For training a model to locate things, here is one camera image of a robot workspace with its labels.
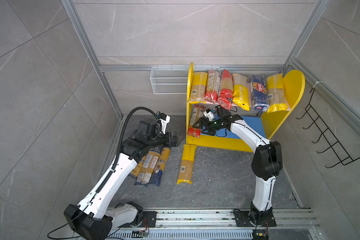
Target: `gray floor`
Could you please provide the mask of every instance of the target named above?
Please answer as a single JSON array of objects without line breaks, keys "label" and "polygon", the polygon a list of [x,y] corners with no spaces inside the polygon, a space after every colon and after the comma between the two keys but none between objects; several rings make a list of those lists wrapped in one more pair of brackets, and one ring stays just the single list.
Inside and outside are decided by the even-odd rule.
[{"label": "gray floor", "polygon": [[[131,117],[125,136],[137,128],[143,117],[150,116]],[[168,130],[179,131],[184,138],[185,116],[171,116]],[[134,185],[135,179],[127,177],[110,206],[133,201],[142,207],[250,207],[255,190],[255,175],[251,170],[253,153],[198,147],[193,166],[193,184],[177,185],[182,144],[171,149],[159,187]],[[278,209],[298,208],[283,171],[276,181],[272,204]]]}]

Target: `pasta package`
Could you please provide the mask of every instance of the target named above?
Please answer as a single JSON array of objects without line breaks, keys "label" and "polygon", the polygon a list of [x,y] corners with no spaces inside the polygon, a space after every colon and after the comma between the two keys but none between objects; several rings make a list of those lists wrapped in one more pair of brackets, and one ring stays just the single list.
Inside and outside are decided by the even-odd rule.
[{"label": "pasta package", "polygon": [[143,164],[144,164],[144,162],[145,162],[145,158],[146,158],[147,156],[145,155],[142,159],[141,159],[141,161],[139,162],[139,164],[130,172],[130,176],[131,177],[134,177],[134,178],[136,178],[137,179],[137,177],[139,176],[139,173],[140,173],[140,170],[141,170],[141,168],[143,167]]},{"label": "pasta package", "polygon": [[217,93],[220,89],[221,72],[209,70],[208,71],[208,84],[205,90],[204,99],[211,103],[216,103]]},{"label": "pasta package", "polygon": [[192,184],[193,161],[195,160],[196,147],[196,145],[184,144],[177,184],[181,182]]},{"label": "pasta package", "polygon": [[223,108],[230,110],[232,106],[233,99],[233,79],[230,72],[223,70],[223,75],[221,76],[221,85],[220,85],[220,95],[217,98],[217,102]]},{"label": "pasta package", "polygon": [[189,120],[188,135],[200,138],[201,129],[193,128],[193,124],[203,117],[205,107],[202,105],[195,105],[192,111],[191,119]]},{"label": "pasta package", "polygon": [[264,84],[264,76],[251,76],[251,94],[253,98],[253,110],[266,112],[269,108],[267,89]]},{"label": "pasta package", "polygon": [[282,73],[267,77],[267,91],[269,102],[269,109],[267,113],[288,109],[287,100],[284,96],[284,83]]},{"label": "pasta package", "polygon": [[247,78],[233,74],[233,102],[240,108],[250,110],[250,97],[248,93]]},{"label": "pasta package", "polygon": [[170,147],[163,147],[163,150],[161,151],[161,154],[157,160],[155,170],[154,173],[152,174],[149,184],[155,184],[157,186],[160,185],[161,178],[163,177],[164,168],[167,163],[170,151],[171,151]]},{"label": "pasta package", "polygon": [[193,74],[189,103],[202,103],[204,101],[205,85],[208,74],[197,72]]},{"label": "pasta package", "polygon": [[139,176],[137,177],[137,180],[135,182],[135,185],[148,185],[154,168],[156,166],[157,160],[160,156],[161,150],[162,147],[155,147],[153,150],[150,150],[148,152],[144,164],[140,170]]}]

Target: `white wire basket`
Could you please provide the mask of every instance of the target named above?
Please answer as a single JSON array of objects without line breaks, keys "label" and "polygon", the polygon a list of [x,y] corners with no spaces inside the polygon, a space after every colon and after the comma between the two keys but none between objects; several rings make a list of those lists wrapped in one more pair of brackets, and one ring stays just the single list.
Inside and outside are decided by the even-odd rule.
[{"label": "white wire basket", "polygon": [[[195,65],[193,72],[208,70],[220,71],[220,68]],[[153,67],[149,79],[154,94],[186,94],[188,72],[189,67],[186,66]]]}]

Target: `black wire rack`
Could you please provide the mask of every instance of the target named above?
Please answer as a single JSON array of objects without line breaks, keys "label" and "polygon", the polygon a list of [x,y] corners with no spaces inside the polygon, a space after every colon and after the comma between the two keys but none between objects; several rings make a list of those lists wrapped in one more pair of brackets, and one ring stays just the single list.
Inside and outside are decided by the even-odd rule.
[{"label": "black wire rack", "polygon": [[[313,93],[314,93],[314,92],[315,92],[315,89],[312,88],[311,91],[309,92],[309,93],[312,93],[312,95],[311,95],[311,98],[309,99],[308,105],[305,107],[305,113],[302,115],[301,118],[296,118],[296,119],[302,119],[306,114],[308,114],[308,116],[312,119],[313,122],[311,123],[311,125],[310,125],[309,127],[307,127],[307,128],[303,127],[303,129],[308,129],[308,128],[310,128],[313,124],[315,124],[316,127],[317,127],[317,128],[319,129],[319,131],[321,132],[318,140],[317,140],[316,142],[314,142],[314,141],[311,141],[311,142],[312,142],[312,143],[317,143],[317,142],[320,140],[320,138],[323,136],[323,137],[325,138],[325,140],[327,141],[327,143],[329,144],[329,147],[327,147],[324,151],[321,151],[321,152],[316,151],[317,153],[323,153],[323,152],[327,151],[328,149],[332,149],[332,151],[336,154],[336,157],[337,157],[337,159],[339,160],[339,162],[336,163],[336,164],[334,164],[333,166],[330,166],[330,167],[325,166],[325,167],[326,167],[326,168],[331,168],[331,167],[334,167],[334,166],[336,166],[336,165],[338,165],[338,164],[340,164],[340,163],[341,163],[343,166],[345,166],[345,165],[350,164],[351,162],[354,162],[354,161],[360,159],[360,157],[358,157],[358,158],[356,158],[356,159],[353,159],[353,158],[349,155],[349,153],[348,153],[348,152],[346,151],[346,149],[343,147],[343,145],[341,144],[341,142],[337,139],[337,137],[333,134],[333,132],[331,131],[331,129],[328,127],[328,125],[324,122],[324,120],[321,118],[321,116],[320,116],[320,115],[316,112],[316,110],[312,107],[312,105],[311,105],[311,100],[312,100],[312,96],[313,96]],[[312,110],[317,114],[318,117],[317,117],[316,119],[314,119],[314,118],[311,116],[311,114],[308,113],[308,111],[309,111],[310,109],[312,109]],[[324,130],[321,130],[320,127],[317,125],[317,120],[321,120],[321,121],[324,123],[324,125],[325,125],[325,129],[324,129]],[[328,141],[327,137],[324,135],[324,133],[327,132],[327,131],[329,131],[329,132],[331,133],[331,135],[335,138],[335,143],[331,144],[331,143]],[[339,157],[339,155],[337,154],[337,152],[333,149],[333,146],[335,146],[336,144],[340,145],[340,146],[342,147],[342,149],[344,150],[344,152],[346,153],[345,158],[342,159],[342,160],[341,160],[341,158]]]}]

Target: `barilla logo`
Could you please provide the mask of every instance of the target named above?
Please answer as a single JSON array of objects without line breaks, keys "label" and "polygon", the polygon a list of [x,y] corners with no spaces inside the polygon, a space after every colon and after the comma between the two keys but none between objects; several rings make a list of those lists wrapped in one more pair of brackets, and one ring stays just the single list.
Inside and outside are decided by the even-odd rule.
[{"label": "barilla logo", "polygon": [[261,83],[253,83],[253,88],[259,91],[260,93],[267,94],[267,90]]}]

